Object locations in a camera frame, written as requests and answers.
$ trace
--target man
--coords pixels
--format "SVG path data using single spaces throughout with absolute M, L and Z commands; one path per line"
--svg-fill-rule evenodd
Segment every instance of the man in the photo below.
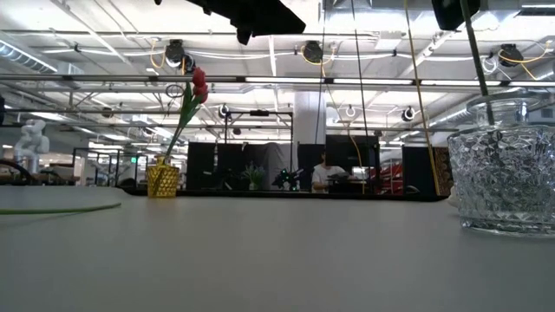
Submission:
M 345 172 L 340 166 L 326 165 L 326 151 L 322 152 L 322 163 L 314 167 L 312 173 L 312 192 L 327 193 L 330 185 L 328 178 L 334 174 Z

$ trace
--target ceiling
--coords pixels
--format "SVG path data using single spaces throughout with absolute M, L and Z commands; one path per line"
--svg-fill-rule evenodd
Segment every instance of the ceiling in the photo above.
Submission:
M 55 5 L 56 0 L 2 0 L 0 3 L 0 40 L 5 38 L 25 49 L 40 60 L 60 68 L 71 64 L 77 71 L 86 75 L 178 75 L 178 71 L 165 65 L 156 68 L 150 53 L 154 51 L 153 61 L 159 64 L 161 51 L 173 38 L 182 39 L 187 52 L 194 57 L 197 66 L 209 76 L 265 76 L 265 77 L 316 77 L 321 75 L 320 66 L 306 62 L 298 53 L 308 40 L 323 42 L 324 54 L 333 57 L 324 65 L 328 77 L 358 78 L 359 63 L 356 57 L 356 38 L 352 25 L 330 20 L 322 25 L 318 21 L 317 0 L 282 1 L 307 24 L 303 35 L 299 36 L 260 36 L 252 38 L 248 46 L 240 45 L 235 36 L 235 29 L 229 20 L 212 14 L 203 14 L 200 7 L 184 0 L 164 0 L 161 6 L 153 1 L 137 0 L 68 0 L 68 11 Z M 358 48 L 361 56 L 360 70 L 362 78 L 409 78 L 413 79 L 410 58 L 410 43 L 407 27 L 400 19 L 401 10 L 377 10 L 381 15 L 373 19 L 357 20 Z M 546 43 L 555 35 L 555 18 L 550 16 L 515 16 L 505 14 L 502 19 L 493 17 L 488 12 L 479 13 L 484 17 L 475 19 L 478 46 L 482 55 L 490 51 L 497 52 L 500 44 L 514 43 L 523 53 L 525 59 L 532 59 L 544 54 L 549 47 Z M 87 24 L 99 36 L 91 36 Z M 429 50 L 425 56 L 418 58 L 418 75 L 420 79 L 467 80 L 476 78 L 475 68 L 470 58 L 470 48 L 466 31 L 457 33 L 441 32 L 433 19 L 433 14 L 423 12 L 411 14 L 411 24 L 415 37 L 415 53 L 419 55 Z M 527 64 L 532 73 L 538 73 L 551 66 L 553 54 L 548 50 L 545 55 Z M 275 55 L 275 65 L 271 55 Z M 0 74 L 36 74 L 14 62 L 0 58 Z M 525 70 L 518 66 L 504 68 L 498 66 L 488 80 L 517 79 L 532 80 Z M 40 107 L 46 104 L 52 108 L 69 108 L 69 93 L 57 92 L 60 84 L 54 82 L 11 81 L 20 88 L 1 86 L 0 92 L 26 94 L 25 90 L 34 92 L 34 96 L 22 97 L 15 103 L 16 107 Z M 182 135 L 184 140 L 215 140 L 222 137 L 221 130 L 206 131 L 205 125 L 218 125 L 222 120 L 217 116 L 219 107 L 226 105 L 235 110 L 266 109 L 289 112 L 295 105 L 295 93 L 303 88 L 295 84 L 271 84 L 250 88 L 250 84 L 215 83 L 206 103 L 192 124 L 198 129 L 187 129 Z M 131 88 L 133 92 L 84 92 L 75 91 L 73 104 L 79 103 L 79 109 L 101 109 L 112 107 L 120 110 L 140 110 L 145 114 L 167 108 L 171 99 L 162 93 L 144 93 L 140 91 L 144 84 L 121 82 L 102 86 L 101 81 L 83 82 L 80 87 L 95 90 L 98 88 Z M 342 88 L 332 85 L 322 89 L 330 115 L 334 115 L 335 103 L 342 120 L 352 125 L 363 126 L 363 115 L 347 115 L 347 110 L 354 108 L 362 112 L 360 87 L 356 84 Z M 429 88 L 422 93 L 422 101 L 427 117 L 431 121 L 443 114 L 451 114 L 458 106 L 478 95 L 478 88 Z M 363 93 L 368 127 L 418 127 L 418 120 L 405 123 L 401 111 L 408 106 L 420 112 L 418 94 L 414 88 L 373 88 L 367 87 Z M 148 115 L 150 127 L 168 126 L 177 123 L 178 115 Z M 118 133 L 131 140 L 142 142 L 150 140 L 133 122 L 121 114 L 113 118 L 104 118 L 99 114 L 67 114 L 66 120 L 83 123 L 84 128 L 94 133 L 80 132 L 81 135 L 98 138 L 98 134 Z M 330 128 L 339 118 L 328 120 Z M 285 140 L 289 139 L 289 130 L 264 129 L 276 126 L 275 117 L 243 117 L 236 121 L 245 126 L 241 139 L 248 140 Z M 91 124 L 122 124 L 123 127 L 92 127 Z M 256 131 L 249 126 L 262 127 Z

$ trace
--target potted plant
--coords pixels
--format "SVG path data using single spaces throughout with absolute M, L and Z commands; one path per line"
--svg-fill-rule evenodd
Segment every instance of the potted plant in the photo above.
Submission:
M 166 153 L 156 157 L 156 166 L 148 167 L 147 169 L 148 197 L 175 197 L 177 184 L 180 179 L 180 169 L 170 166 L 169 164 L 173 147 L 187 123 L 189 123 L 191 118 L 199 111 L 197 106 L 208 99 L 206 74 L 200 68 L 194 70 L 193 85 L 194 87 L 191 88 L 191 83 L 186 83 L 180 108 L 180 121 L 175 128 L 175 133 L 173 134 L 172 141 L 167 147 Z
M 260 185 L 262 185 L 262 179 L 264 178 L 264 168 L 255 166 L 251 163 L 245 168 L 242 176 L 245 179 L 249 179 L 249 191 L 259 190 Z

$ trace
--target white table surface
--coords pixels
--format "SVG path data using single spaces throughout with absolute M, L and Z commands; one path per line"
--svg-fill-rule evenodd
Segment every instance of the white table surface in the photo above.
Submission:
M 445 202 L 121 197 L 0 216 L 0 311 L 555 309 L 554 240 L 462 230 Z

